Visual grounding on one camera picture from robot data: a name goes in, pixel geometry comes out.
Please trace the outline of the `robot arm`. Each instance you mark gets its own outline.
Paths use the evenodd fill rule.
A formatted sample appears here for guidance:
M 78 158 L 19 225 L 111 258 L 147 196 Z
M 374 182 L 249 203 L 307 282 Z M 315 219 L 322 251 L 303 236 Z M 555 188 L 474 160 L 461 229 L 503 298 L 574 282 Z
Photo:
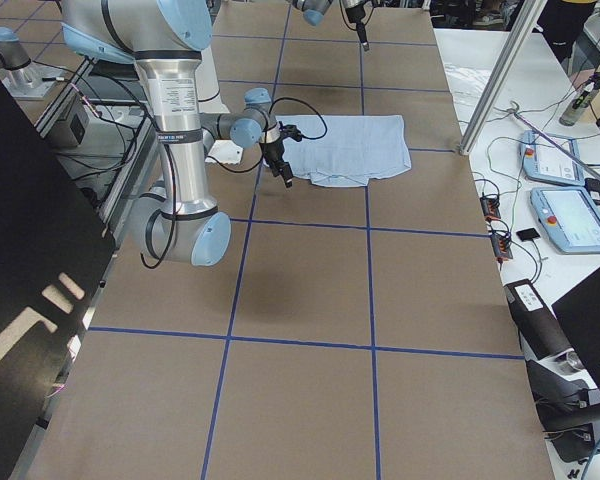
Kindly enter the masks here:
M 239 114 L 200 112 L 196 71 L 212 38 L 204 1 L 66 1 L 62 28 L 75 52 L 132 65 L 151 108 L 162 176 L 134 202 L 128 227 L 142 258 L 218 263 L 231 222 L 208 189 L 205 160 L 213 144 L 259 145 L 274 175 L 292 184 L 268 91 L 248 91 Z
M 378 6 L 377 1 L 368 0 L 288 0 L 287 3 L 302 13 L 304 20 L 311 26 L 318 26 L 326 16 L 331 6 L 338 5 L 345 27 L 356 33 L 358 42 L 364 52 L 370 50 L 366 25 L 373 11 Z

